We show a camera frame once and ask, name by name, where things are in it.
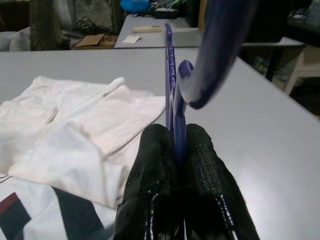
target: blue plastic tool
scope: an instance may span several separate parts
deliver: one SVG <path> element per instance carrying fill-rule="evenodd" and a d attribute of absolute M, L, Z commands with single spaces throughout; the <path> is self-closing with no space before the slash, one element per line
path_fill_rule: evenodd
<path fill-rule="evenodd" d="M 208 0 L 205 30 L 195 68 L 184 60 L 178 73 L 172 29 L 169 24 L 165 25 L 166 126 L 173 134 L 178 166 L 185 161 L 186 106 L 200 109 L 217 94 L 247 35 L 258 1 Z"/>

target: red stripe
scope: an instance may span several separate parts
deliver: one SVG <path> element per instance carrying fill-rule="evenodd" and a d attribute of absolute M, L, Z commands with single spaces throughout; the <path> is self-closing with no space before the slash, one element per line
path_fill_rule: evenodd
<path fill-rule="evenodd" d="M 15 202 L 18 200 L 17 194 L 14 192 L 0 202 L 0 216 Z"/>

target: desk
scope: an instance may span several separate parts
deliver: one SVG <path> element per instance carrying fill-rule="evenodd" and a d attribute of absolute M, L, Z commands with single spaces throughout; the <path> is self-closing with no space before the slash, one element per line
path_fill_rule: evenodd
<path fill-rule="evenodd" d="M 320 48 L 320 27 L 310 25 L 306 20 L 288 18 L 286 35 L 308 45 Z"/>
<path fill-rule="evenodd" d="M 177 63 L 197 48 L 176 48 Z M 0 52 L 0 103 L 38 75 L 109 83 L 165 94 L 165 50 Z M 261 240 L 319 239 L 320 123 L 237 59 L 217 96 L 187 123 L 203 126 L 234 175 Z M 164 124 L 162 116 L 157 121 Z"/>
<path fill-rule="evenodd" d="M 202 34 L 198 28 L 189 27 L 184 18 L 177 19 L 155 19 L 153 17 L 132 16 L 128 15 L 125 18 L 119 37 L 114 48 L 164 48 L 165 33 L 137 33 L 141 39 L 134 44 L 122 43 L 129 35 L 132 35 L 134 27 L 138 26 L 165 26 L 166 23 L 171 25 L 172 44 L 178 47 L 199 47 L 202 41 Z M 280 42 L 246 42 L 243 47 L 259 47 L 259 48 L 285 48 L 285 47 L 301 47 L 302 42 L 283 37 Z"/>

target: gray fabric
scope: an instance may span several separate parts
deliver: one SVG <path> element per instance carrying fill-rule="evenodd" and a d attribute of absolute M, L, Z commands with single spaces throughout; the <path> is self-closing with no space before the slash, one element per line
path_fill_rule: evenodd
<path fill-rule="evenodd" d="M 9 47 L 10 52 L 31 51 L 30 27 L 18 31 L 12 38 Z"/>
<path fill-rule="evenodd" d="M 30 27 L 18 32 L 0 32 L 0 52 L 20 52 L 30 50 Z"/>

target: black cable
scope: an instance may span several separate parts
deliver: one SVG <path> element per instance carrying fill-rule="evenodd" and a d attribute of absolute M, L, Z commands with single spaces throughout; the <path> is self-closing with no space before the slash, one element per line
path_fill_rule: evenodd
<path fill-rule="evenodd" d="M 175 2 L 175 1 L 176 1 L 176 0 L 168 1 L 168 2 L 166 2 L 166 3 L 164 3 L 164 4 L 160 5 L 160 6 L 158 6 L 157 9 L 162 8 L 162 7 L 165 7 L 167 4 L 170 4 L 170 3 Z"/>
<path fill-rule="evenodd" d="M 97 25 L 87 16 L 81 18 L 76 24 L 77 28 L 75 30 L 83 35 L 115 34 L 113 26 Z"/>

